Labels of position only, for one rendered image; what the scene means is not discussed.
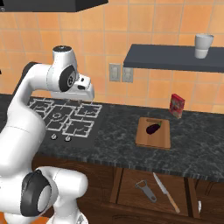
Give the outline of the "open wooden drawer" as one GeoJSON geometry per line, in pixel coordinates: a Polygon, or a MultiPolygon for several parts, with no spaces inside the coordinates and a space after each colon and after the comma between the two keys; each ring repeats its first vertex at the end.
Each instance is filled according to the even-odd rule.
{"type": "MultiPolygon", "coordinates": [[[[159,173],[157,173],[157,176],[180,209],[179,215],[199,219],[198,200],[193,180],[159,173]]],[[[119,206],[176,214],[169,199],[162,193],[153,174],[148,171],[120,169],[116,174],[110,201],[119,206]],[[152,203],[139,188],[135,188],[135,183],[143,179],[147,180],[148,187],[155,194],[156,203],[152,203]]]]}

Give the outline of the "grey wall socket plate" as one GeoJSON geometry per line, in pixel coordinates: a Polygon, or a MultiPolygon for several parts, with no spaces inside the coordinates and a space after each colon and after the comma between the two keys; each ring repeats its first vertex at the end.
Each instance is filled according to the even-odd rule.
{"type": "Polygon", "coordinates": [[[124,67],[122,69],[122,81],[123,82],[133,82],[133,69],[129,67],[124,67]]]}

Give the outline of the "dark wooden cupboard run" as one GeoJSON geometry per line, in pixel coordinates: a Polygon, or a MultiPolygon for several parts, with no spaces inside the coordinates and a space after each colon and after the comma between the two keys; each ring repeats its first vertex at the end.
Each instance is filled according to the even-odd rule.
{"type": "Polygon", "coordinates": [[[42,165],[76,170],[87,175],[89,187],[86,194],[78,199],[78,204],[90,224],[224,224],[224,195],[222,199],[210,199],[196,194],[197,200],[202,203],[199,219],[179,213],[119,206],[110,198],[116,174],[123,168],[36,156],[32,166],[38,168],[42,165]]]}

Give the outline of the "purple eggplant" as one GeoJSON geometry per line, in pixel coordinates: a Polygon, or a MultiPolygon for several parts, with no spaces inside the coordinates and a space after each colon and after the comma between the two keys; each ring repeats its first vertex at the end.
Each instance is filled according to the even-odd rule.
{"type": "Polygon", "coordinates": [[[161,124],[162,124],[161,122],[158,122],[158,123],[154,123],[154,124],[148,126],[146,128],[146,133],[149,135],[154,134],[156,131],[158,131],[160,129],[161,124]]]}

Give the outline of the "grey metal peeler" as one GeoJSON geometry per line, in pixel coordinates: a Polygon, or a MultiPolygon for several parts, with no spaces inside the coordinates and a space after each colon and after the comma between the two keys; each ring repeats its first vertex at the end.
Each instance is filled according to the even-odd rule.
{"type": "Polygon", "coordinates": [[[155,194],[152,192],[152,190],[148,187],[146,179],[143,179],[135,183],[135,188],[139,188],[152,203],[157,202],[157,198],[155,194]]]}

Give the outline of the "black hob with grey grates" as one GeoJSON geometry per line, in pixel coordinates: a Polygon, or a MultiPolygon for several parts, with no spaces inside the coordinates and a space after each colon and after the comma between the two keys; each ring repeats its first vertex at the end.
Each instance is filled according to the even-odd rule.
{"type": "Polygon", "coordinates": [[[77,102],[48,98],[31,98],[28,104],[45,121],[44,144],[89,148],[102,125],[108,106],[96,102],[77,102]]]}

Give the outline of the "black range hood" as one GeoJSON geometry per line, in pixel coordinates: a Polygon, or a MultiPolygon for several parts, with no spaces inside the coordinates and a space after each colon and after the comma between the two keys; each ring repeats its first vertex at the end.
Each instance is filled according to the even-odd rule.
{"type": "Polygon", "coordinates": [[[0,12],[78,12],[109,0],[0,0],[0,12]]]}

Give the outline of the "grey wall switch plate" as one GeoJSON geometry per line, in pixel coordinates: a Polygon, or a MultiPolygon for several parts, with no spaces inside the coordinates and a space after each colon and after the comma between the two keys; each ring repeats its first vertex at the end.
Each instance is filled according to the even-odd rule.
{"type": "Polygon", "coordinates": [[[109,80],[119,81],[121,79],[121,65],[120,64],[109,64],[109,80]]]}

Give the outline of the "dark grey wall shelf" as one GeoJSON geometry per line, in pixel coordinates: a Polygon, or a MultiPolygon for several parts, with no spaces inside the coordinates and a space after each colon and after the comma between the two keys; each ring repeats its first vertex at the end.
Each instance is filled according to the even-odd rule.
{"type": "Polygon", "coordinates": [[[194,47],[133,44],[124,67],[224,73],[224,47],[211,47],[204,59],[194,57],[194,47]]]}

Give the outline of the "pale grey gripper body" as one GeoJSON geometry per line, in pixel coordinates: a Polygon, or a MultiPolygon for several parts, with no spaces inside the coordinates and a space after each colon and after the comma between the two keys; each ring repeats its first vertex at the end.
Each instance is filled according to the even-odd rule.
{"type": "Polygon", "coordinates": [[[87,89],[82,90],[79,90],[75,85],[73,85],[68,91],[64,93],[51,92],[51,97],[54,99],[91,102],[95,98],[95,90],[92,84],[90,84],[87,89]]]}

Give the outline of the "red cardboard box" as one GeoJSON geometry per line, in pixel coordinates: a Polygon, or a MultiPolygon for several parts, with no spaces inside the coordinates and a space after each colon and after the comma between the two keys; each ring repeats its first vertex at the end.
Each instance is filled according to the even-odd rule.
{"type": "Polygon", "coordinates": [[[178,119],[182,117],[185,100],[177,94],[171,95],[171,102],[169,111],[178,119]]]}

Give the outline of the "wooden cutting board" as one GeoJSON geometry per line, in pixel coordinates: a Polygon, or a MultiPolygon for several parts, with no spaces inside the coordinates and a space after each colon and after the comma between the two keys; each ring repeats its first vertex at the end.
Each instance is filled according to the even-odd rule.
{"type": "Polygon", "coordinates": [[[170,122],[165,119],[140,117],[136,131],[136,145],[169,150],[171,148],[170,122]],[[161,123],[160,128],[149,135],[146,132],[147,127],[156,123],[161,123]]]}

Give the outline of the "white cup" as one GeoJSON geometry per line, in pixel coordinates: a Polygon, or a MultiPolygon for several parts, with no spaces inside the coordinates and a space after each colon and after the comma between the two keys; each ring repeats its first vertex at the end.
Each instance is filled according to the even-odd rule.
{"type": "Polygon", "coordinates": [[[194,56],[197,59],[204,59],[208,54],[208,50],[213,43],[213,40],[214,36],[211,34],[196,34],[194,39],[194,56]]]}

